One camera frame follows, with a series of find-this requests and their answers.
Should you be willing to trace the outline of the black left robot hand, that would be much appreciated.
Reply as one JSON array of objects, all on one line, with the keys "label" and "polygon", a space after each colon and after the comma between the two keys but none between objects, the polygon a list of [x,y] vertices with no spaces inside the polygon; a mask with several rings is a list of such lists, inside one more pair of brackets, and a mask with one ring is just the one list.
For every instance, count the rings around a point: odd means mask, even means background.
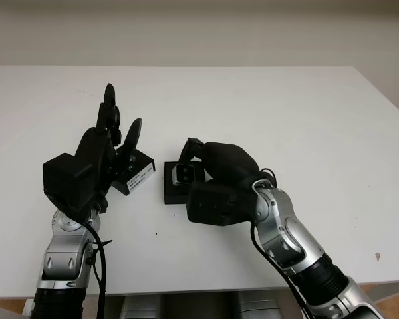
[{"label": "black left robot hand", "polygon": [[141,128],[142,120],[135,119],[125,139],[122,139],[120,111],[116,105],[115,89],[111,83],[107,84],[96,125],[84,133],[76,150],[76,157],[86,160],[94,168],[94,191],[91,205],[98,214],[106,212],[108,208],[106,195],[112,186],[124,195],[128,195],[125,182],[129,168],[136,160],[133,153]]}]

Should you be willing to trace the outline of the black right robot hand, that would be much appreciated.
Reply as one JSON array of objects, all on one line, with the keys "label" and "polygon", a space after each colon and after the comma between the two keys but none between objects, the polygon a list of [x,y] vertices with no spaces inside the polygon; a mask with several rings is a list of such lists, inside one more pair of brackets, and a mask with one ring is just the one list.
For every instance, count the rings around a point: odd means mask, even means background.
[{"label": "black right robot hand", "polygon": [[269,181],[271,187],[277,186],[276,177],[260,170],[257,162],[235,144],[203,143],[197,138],[188,138],[179,162],[187,164],[193,158],[201,160],[204,169],[216,183],[246,191],[260,180]]}]

